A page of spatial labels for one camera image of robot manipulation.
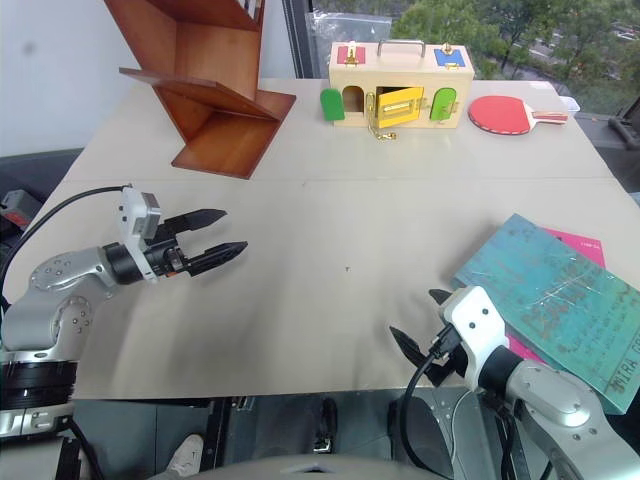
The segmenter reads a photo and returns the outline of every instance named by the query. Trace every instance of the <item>wooden zigzag shelf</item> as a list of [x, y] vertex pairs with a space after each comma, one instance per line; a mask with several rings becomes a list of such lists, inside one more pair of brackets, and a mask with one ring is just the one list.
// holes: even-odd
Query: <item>wooden zigzag shelf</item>
[[264, 2], [105, 0], [186, 145], [172, 165], [249, 178], [296, 97], [258, 90]]

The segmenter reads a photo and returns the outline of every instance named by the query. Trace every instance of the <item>table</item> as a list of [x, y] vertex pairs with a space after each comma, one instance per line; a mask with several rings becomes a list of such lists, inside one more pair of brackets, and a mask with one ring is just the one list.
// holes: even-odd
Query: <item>table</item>
[[[152, 90], [136, 85], [45, 205], [132, 181], [164, 216], [229, 215], [181, 234], [189, 256], [247, 240], [233, 262], [190, 278], [136, 284], [99, 310], [78, 368], [76, 398], [187, 398], [405, 386], [413, 367], [389, 325], [429, 344], [441, 328], [429, 288], [512, 213], [602, 241], [609, 269], [640, 288], [640, 209], [577, 123], [517, 137], [465, 117], [455, 130], [366, 129], [322, 121], [321, 80], [263, 80], [298, 100], [251, 180], [180, 170], [183, 143]], [[473, 83], [561, 109], [545, 82]], [[8, 298], [40, 261], [118, 239], [118, 197], [63, 210], [25, 246]], [[452, 378], [450, 384], [460, 384]]]

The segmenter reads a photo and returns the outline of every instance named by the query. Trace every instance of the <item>window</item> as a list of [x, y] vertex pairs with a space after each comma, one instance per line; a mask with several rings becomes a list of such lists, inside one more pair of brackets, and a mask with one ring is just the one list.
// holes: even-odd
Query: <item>window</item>
[[465, 45], [476, 78], [546, 80], [560, 95], [574, 97], [585, 112], [614, 115], [640, 95], [640, 0], [285, 4], [297, 1], [306, 16], [302, 30], [314, 64], [305, 76], [327, 75], [327, 42], [410, 38]]

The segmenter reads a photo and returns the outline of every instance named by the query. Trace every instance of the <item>red paddle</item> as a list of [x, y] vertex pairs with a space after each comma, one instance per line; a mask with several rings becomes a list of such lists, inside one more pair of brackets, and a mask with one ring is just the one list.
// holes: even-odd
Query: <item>red paddle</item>
[[562, 125], [569, 116], [563, 112], [534, 112], [519, 98], [489, 95], [471, 103], [469, 118], [491, 133], [522, 135], [530, 132], [538, 122]]

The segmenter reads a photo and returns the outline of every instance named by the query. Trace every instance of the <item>wall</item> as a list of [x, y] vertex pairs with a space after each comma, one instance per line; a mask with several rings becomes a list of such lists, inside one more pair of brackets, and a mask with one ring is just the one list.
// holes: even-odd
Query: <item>wall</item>
[[[294, 77], [282, 2], [266, 5], [261, 75]], [[83, 147], [132, 85], [102, 0], [2, 0], [0, 34], [0, 157]]]

